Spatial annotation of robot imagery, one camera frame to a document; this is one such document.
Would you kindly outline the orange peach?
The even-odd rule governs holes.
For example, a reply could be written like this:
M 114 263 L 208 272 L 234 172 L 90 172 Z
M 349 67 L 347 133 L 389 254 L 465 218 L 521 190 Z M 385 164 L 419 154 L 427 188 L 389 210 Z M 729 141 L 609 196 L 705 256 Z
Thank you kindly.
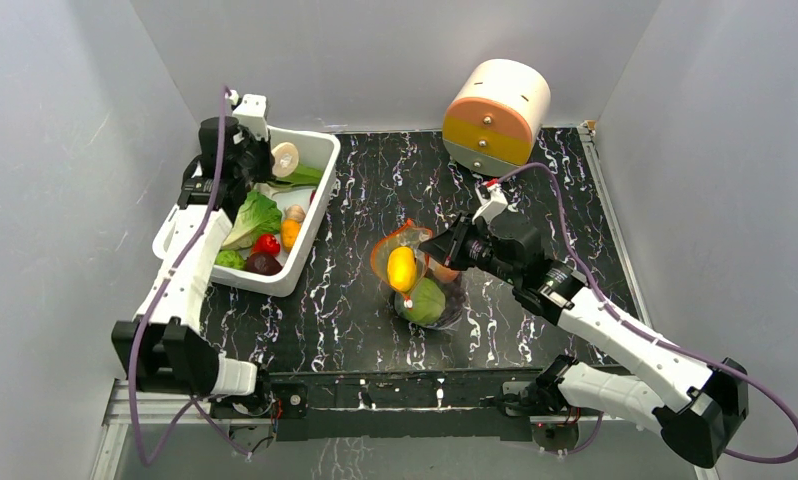
M 438 262 L 432 263 L 431 270 L 434 278 L 443 284 L 454 282 L 460 274 L 459 271 L 447 268 Z

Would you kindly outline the dark purple grape bunch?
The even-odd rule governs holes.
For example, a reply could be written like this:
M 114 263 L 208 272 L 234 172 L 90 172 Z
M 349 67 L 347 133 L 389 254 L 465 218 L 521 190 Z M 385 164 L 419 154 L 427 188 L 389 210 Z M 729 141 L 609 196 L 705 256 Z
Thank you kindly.
M 441 283 L 440 287 L 445 297 L 445 306 L 437 326 L 441 330 L 456 329 L 464 317 L 467 303 L 463 275 L 459 274 L 449 283 Z

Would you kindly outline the yellow lemon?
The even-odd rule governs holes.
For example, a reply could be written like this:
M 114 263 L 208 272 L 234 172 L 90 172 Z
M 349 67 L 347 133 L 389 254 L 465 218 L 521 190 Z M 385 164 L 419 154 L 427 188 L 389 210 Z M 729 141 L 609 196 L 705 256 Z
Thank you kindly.
M 407 293 L 417 282 L 417 263 L 414 251 L 407 246 L 393 249 L 388 257 L 389 285 L 397 292 Z

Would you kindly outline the clear zip top bag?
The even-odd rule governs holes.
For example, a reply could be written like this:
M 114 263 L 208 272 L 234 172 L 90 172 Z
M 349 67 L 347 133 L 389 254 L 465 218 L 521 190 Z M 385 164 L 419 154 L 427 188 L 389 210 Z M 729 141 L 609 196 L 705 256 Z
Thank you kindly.
M 430 330 L 455 330 L 467 293 L 460 272 L 422 252 L 422 243 L 432 238 L 430 229 L 408 219 L 375 244 L 370 267 L 392 290 L 393 309 L 400 318 Z

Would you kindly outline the green lettuce leaf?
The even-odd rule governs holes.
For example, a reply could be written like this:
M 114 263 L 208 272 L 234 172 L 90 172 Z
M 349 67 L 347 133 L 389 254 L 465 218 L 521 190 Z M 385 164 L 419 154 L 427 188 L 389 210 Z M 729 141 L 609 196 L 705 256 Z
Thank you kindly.
M 274 200 L 257 191 L 248 193 L 221 249 L 251 249 L 260 236 L 280 232 L 282 216 Z

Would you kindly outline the green cabbage ball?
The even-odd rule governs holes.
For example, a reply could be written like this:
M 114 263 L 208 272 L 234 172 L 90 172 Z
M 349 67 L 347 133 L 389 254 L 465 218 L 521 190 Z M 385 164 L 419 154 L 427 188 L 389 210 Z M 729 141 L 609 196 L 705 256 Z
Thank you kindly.
M 405 305 L 401 294 L 394 296 L 394 308 L 404 320 L 423 327 L 433 327 L 446 309 L 446 296 L 439 284 L 431 278 L 420 280 L 411 292 L 411 307 Z

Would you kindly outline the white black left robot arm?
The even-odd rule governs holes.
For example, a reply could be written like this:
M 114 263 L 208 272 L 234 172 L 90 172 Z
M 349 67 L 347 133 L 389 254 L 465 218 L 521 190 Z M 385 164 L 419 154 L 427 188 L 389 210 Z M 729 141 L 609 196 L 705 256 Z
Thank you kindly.
M 115 323 L 111 341 L 138 392 L 235 397 L 250 416 L 269 411 L 272 387 L 257 365 L 227 357 L 201 335 L 200 313 L 215 260 L 248 190 L 272 176 L 263 120 L 218 116 L 201 122 L 199 154 L 183 174 L 170 214 L 162 264 L 133 319 Z

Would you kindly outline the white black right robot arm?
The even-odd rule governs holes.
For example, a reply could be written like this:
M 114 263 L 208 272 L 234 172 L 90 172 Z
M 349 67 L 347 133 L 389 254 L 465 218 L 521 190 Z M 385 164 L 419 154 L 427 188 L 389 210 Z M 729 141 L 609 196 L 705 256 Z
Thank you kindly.
M 421 251 L 446 268 L 477 268 L 512 287 L 529 313 L 610 355 L 626 374 L 607 373 L 559 355 L 535 380 L 506 382 L 486 399 L 511 416 L 601 411 L 658 434 L 679 457 L 712 468 L 746 419 L 748 388 L 721 369 L 661 348 L 649 328 L 614 319 L 586 277 L 545 254 L 542 235 L 506 212 L 487 222 L 461 214 Z

